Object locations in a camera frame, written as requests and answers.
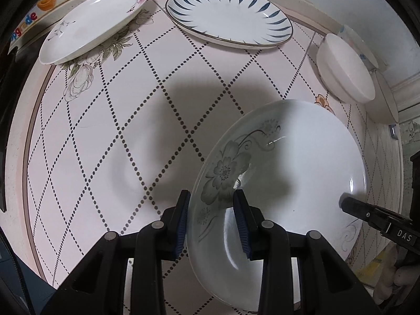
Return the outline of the white plate grey flower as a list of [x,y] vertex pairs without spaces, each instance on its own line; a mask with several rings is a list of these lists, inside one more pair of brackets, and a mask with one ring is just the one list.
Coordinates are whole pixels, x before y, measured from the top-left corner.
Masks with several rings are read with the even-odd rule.
[[291,233],[319,231],[348,258],[362,223],[340,208],[364,200],[367,178],[346,126],[317,104],[286,99],[240,118],[212,149],[189,202],[187,250],[204,289],[220,302],[256,311],[263,264],[241,247],[233,193]]

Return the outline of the white plate blue leaf pattern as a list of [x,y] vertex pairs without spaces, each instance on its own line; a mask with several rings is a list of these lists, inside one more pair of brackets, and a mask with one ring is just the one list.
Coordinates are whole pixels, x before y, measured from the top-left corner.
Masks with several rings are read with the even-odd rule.
[[293,37],[288,16],[268,0],[167,0],[165,9],[180,29],[220,46],[263,50]]

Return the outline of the white plate pink flowers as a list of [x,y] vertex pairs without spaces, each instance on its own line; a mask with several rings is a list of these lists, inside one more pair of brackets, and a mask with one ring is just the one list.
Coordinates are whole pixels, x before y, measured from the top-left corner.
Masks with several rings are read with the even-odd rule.
[[43,65],[58,65],[92,50],[132,21],[147,0],[86,0],[67,13],[46,37]]

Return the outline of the large white bowl dark rim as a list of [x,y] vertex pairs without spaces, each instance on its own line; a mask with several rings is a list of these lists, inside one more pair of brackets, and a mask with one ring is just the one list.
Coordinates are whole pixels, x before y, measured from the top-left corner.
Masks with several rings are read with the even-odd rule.
[[375,98],[365,104],[369,118],[380,124],[397,124],[399,115],[394,95],[384,76],[375,70],[371,74],[375,88]]

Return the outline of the plain white bowl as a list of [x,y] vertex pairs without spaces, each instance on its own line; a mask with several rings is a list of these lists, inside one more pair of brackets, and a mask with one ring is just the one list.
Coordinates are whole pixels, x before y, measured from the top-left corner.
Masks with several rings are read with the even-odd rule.
[[366,104],[375,98],[372,78],[357,53],[342,38],[328,33],[320,43],[316,64],[324,86],[337,99]]

